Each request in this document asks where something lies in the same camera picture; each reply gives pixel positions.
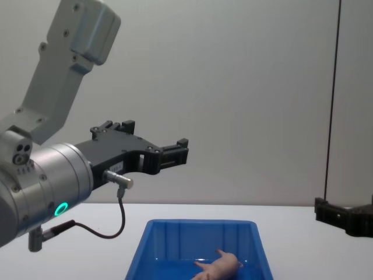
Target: table surface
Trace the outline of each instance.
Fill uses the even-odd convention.
[[[373,239],[315,221],[311,207],[127,204],[126,228],[114,240],[75,227],[29,253],[27,235],[0,249],[1,279],[123,280],[151,219],[238,219],[258,225],[274,279],[372,279]],[[74,219],[105,234],[121,223],[115,204],[82,204],[44,229]]]

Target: pink toy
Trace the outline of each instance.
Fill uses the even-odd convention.
[[[195,262],[203,271],[195,275],[192,280],[227,280],[237,273],[239,267],[243,266],[234,254],[225,253],[220,249],[217,249],[216,252],[221,257],[212,264]]]

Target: black metal mount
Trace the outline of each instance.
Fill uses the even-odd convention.
[[[92,140],[76,147],[91,164],[94,187],[97,189],[107,182],[103,180],[105,170],[120,175],[129,172],[158,174],[161,169],[184,165],[188,158],[188,140],[181,139],[176,145],[158,147],[139,136],[135,136],[135,122],[121,124],[107,121],[99,127],[92,127]]]
[[[372,204],[343,208],[329,204],[322,198],[315,199],[316,220],[344,229],[350,236],[373,237]]]

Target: blue plastic bin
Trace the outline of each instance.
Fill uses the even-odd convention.
[[[217,248],[243,263],[235,280],[273,280],[256,224],[240,220],[149,221],[125,279],[190,280]]]

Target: white wall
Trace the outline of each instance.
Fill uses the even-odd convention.
[[[128,175],[128,202],[310,205],[323,194],[337,0],[106,2],[122,18],[112,52],[47,144],[127,119],[158,145],[189,138],[186,166]],[[57,5],[0,2],[0,117],[21,103]]]
[[[328,200],[362,205],[373,194],[373,1],[342,0]]]

